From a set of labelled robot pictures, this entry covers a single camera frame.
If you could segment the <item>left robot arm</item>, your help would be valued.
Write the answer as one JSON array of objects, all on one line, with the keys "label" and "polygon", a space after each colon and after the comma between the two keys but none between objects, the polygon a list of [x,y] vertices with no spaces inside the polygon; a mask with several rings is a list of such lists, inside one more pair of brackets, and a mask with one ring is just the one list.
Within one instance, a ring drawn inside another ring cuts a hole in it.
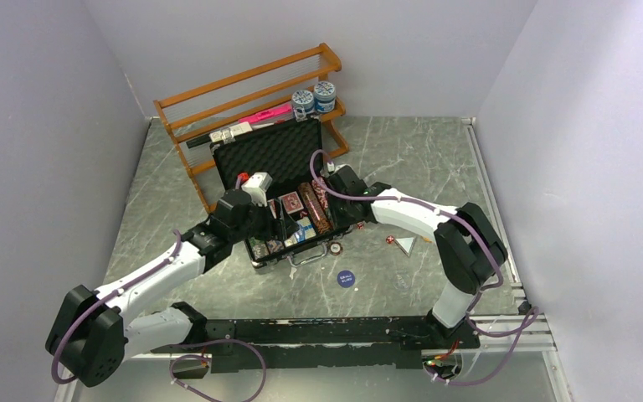
[{"label": "left robot arm", "polygon": [[272,182],[263,172],[237,180],[203,222],[175,231],[173,245],[157,258],[94,290],[79,285],[68,291],[45,343],[52,380],[94,387],[122,362],[150,349],[177,344],[185,352],[199,350],[206,340],[205,319],[188,304],[145,317],[141,312],[226,260],[234,245],[254,236],[269,239]]}]

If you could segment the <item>blue small blind button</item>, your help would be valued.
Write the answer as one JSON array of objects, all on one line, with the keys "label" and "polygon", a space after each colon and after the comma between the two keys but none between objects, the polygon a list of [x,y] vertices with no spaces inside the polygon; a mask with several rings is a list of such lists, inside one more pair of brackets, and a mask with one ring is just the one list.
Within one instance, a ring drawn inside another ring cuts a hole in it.
[{"label": "blue small blind button", "polygon": [[355,282],[356,276],[349,270],[343,270],[337,274],[337,284],[342,288],[353,287]]}]

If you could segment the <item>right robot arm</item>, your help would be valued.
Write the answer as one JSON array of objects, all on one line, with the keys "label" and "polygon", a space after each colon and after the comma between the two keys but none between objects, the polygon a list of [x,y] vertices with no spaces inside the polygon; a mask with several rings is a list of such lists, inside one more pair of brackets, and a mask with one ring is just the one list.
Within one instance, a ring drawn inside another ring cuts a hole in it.
[{"label": "right robot arm", "polygon": [[312,177],[330,202],[337,203],[335,210],[342,217],[399,227],[435,244],[447,279],[426,327],[427,337],[436,347],[451,345],[480,294],[502,285],[507,248],[477,204],[433,204],[386,183],[368,185],[347,165],[328,178]]}]

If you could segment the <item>blue Texas Hold'em card deck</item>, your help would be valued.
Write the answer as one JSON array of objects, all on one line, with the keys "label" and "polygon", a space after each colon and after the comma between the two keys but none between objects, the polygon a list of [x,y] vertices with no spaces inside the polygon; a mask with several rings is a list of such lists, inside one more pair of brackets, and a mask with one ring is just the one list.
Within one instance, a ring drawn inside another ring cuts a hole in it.
[{"label": "blue Texas Hold'em card deck", "polygon": [[316,230],[308,217],[297,220],[298,230],[284,241],[286,247],[303,243],[316,237]]}]

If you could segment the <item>white triangle piece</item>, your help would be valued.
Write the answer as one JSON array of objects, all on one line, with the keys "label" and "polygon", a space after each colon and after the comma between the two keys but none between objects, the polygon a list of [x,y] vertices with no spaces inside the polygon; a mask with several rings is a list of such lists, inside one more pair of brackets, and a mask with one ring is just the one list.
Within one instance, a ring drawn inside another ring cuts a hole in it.
[{"label": "white triangle piece", "polygon": [[411,256],[414,244],[415,237],[405,237],[405,238],[396,238],[394,243],[401,249],[401,251],[408,257]]}]

